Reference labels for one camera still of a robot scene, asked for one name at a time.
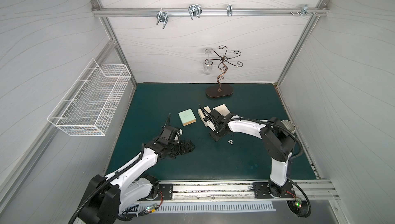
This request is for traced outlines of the mint green jewelry box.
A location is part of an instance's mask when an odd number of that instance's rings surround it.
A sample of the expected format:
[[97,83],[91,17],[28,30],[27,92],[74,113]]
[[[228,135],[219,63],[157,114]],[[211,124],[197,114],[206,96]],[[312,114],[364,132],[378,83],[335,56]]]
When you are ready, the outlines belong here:
[[187,109],[185,111],[179,112],[179,118],[183,126],[187,126],[196,122],[196,117],[192,109]]

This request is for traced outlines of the grey ribbed ceramic cup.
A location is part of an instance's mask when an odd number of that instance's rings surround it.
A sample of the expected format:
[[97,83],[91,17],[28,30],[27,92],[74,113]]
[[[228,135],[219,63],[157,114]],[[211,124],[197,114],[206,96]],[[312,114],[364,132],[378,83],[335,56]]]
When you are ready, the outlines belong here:
[[296,126],[289,120],[282,120],[283,125],[289,130],[292,134],[296,132]]

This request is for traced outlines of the bronze swirl jewelry stand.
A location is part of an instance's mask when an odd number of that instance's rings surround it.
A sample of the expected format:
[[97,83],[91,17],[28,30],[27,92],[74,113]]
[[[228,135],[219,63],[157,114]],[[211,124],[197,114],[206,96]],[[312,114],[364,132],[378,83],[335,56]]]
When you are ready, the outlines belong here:
[[217,86],[210,86],[206,89],[206,95],[209,98],[220,98],[220,97],[227,97],[231,96],[234,92],[233,87],[230,84],[224,84],[222,83],[225,79],[224,75],[228,71],[228,65],[234,66],[241,68],[244,66],[244,64],[241,61],[237,61],[236,63],[231,63],[231,59],[235,59],[237,57],[240,57],[242,53],[240,51],[233,51],[234,56],[228,57],[227,52],[228,52],[228,47],[225,45],[220,45],[219,50],[225,50],[225,52],[220,55],[214,50],[214,54],[217,56],[217,58],[209,58],[209,62],[214,64],[215,61],[219,61],[218,69],[220,71],[220,74],[218,75],[216,81],[217,81]]

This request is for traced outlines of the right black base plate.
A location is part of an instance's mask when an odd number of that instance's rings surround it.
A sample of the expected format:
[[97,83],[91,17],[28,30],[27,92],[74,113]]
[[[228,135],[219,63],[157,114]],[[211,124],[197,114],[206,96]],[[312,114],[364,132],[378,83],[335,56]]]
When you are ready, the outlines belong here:
[[286,181],[285,185],[278,186],[277,184],[269,182],[254,182],[252,186],[249,187],[250,191],[254,192],[254,197],[258,199],[267,198],[295,198],[296,193],[294,191],[293,185]]

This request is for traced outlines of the large cream drawer jewelry box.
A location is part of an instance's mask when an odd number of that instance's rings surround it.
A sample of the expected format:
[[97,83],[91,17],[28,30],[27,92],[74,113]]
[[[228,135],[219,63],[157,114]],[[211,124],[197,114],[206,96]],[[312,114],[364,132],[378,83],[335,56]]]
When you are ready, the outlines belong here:
[[230,114],[230,111],[225,104],[217,106],[217,107],[213,108],[213,110],[216,110],[219,114],[221,114],[223,116],[227,116],[228,114]]

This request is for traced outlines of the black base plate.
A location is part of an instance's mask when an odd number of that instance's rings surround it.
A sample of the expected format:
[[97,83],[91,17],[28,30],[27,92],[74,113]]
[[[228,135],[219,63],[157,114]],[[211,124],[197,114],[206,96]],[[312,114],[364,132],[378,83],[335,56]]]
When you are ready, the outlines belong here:
[[160,201],[162,200],[171,200],[173,197],[173,187],[174,185],[171,183],[159,183],[155,184],[149,195],[144,198],[144,200],[148,201]]
[[267,198],[295,198],[296,193],[294,191],[293,185],[286,181],[285,185],[278,186],[277,184],[269,182],[254,182],[252,186],[249,187],[250,191],[254,192],[254,197],[258,199]]

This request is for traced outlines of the metal hook clamp left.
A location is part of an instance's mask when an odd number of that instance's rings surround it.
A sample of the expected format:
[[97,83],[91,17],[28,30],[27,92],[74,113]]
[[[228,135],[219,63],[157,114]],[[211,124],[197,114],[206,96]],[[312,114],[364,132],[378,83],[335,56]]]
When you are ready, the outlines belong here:
[[165,29],[168,20],[169,20],[169,16],[166,12],[161,10],[156,14],[156,25],[162,23],[162,29]]

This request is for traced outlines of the small cream jewelry box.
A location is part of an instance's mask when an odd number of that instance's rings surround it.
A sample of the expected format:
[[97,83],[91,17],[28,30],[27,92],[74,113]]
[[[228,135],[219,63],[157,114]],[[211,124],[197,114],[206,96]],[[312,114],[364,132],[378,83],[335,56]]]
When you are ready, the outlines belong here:
[[[210,109],[209,106],[204,107],[204,110],[207,111],[208,113],[211,113],[211,109]],[[201,110],[201,108],[199,108],[199,109],[198,109],[198,114],[199,114],[199,117],[200,117],[201,121],[203,122],[204,126],[205,126],[205,127],[208,127],[208,123],[204,120],[205,114],[206,114],[206,113],[204,113],[204,112]]]

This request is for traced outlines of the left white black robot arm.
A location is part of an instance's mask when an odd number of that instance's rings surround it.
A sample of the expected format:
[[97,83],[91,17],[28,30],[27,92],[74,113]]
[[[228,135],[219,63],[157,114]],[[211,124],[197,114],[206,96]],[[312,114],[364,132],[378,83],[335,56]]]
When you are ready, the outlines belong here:
[[158,189],[159,181],[145,175],[145,171],[160,160],[193,152],[195,145],[190,140],[165,139],[160,136],[142,144],[141,151],[118,170],[106,175],[96,175],[86,190],[69,223],[77,219],[86,224],[113,224],[116,220],[129,222],[140,213],[134,213],[135,202],[142,198],[164,199]]

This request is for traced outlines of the aluminium overhead rail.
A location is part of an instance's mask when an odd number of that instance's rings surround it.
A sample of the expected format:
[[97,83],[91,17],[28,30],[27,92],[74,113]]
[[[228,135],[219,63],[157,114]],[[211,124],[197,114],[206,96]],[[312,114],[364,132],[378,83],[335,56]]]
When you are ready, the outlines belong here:
[[[236,8],[233,7],[232,17],[277,17],[292,16],[290,12],[298,12],[297,8]],[[156,17],[159,11],[164,11],[169,17],[189,17],[187,8],[103,8],[92,11],[95,17]],[[329,9],[311,8],[309,11],[317,12],[318,16],[326,16]],[[202,8],[201,17],[228,17],[227,7]]]

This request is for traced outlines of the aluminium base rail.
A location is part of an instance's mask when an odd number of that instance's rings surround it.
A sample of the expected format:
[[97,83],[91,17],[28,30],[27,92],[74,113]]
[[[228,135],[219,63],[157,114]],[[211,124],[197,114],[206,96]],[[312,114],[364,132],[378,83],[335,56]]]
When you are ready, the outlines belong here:
[[[171,183],[173,197],[165,202],[231,202],[231,201],[287,201],[292,198],[258,199],[249,190],[254,182],[266,180],[230,180],[230,181],[162,181]],[[293,188],[297,197],[310,200],[339,200],[333,183],[330,180],[295,180]]]

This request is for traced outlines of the clear glass on wall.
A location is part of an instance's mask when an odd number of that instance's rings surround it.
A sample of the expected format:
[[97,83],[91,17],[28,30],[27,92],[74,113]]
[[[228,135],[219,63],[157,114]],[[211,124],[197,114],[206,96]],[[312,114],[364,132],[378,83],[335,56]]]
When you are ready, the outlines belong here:
[[207,48],[204,50],[204,53],[206,54],[206,59],[203,62],[203,73],[205,75],[210,75],[212,72],[212,64],[209,62],[209,58],[211,56],[211,54],[214,52],[214,50],[212,48]]

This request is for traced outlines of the metal hook clamp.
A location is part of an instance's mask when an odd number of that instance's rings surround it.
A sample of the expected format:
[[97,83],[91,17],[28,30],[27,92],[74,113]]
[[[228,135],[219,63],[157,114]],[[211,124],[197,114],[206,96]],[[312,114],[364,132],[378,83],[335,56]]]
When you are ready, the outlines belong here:
[[156,25],[162,23],[162,29],[165,29],[168,20],[169,20],[169,16],[166,12],[161,10],[156,14]]
[[189,13],[191,20],[193,20],[195,17],[200,18],[201,14],[202,14],[201,5],[199,5],[199,4],[190,5],[188,7],[188,13]]

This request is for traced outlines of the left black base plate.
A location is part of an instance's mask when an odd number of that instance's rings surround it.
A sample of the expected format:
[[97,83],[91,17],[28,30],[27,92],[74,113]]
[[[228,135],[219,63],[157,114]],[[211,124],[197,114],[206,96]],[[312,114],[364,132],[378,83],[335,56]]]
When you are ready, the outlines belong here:
[[159,183],[155,184],[149,195],[144,198],[144,200],[148,201],[160,201],[162,200],[171,200],[173,197],[173,187],[174,185],[171,183]]

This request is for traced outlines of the metal clamp right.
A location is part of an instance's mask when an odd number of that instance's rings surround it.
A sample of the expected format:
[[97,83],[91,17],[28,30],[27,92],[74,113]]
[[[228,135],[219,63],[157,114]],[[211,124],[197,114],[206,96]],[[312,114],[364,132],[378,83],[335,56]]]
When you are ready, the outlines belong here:
[[317,12],[311,12],[309,11],[309,7],[308,5],[304,5],[300,11],[294,13],[294,12],[290,12],[290,14],[292,16],[298,16],[298,17],[314,17],[317,16],[318,13]]

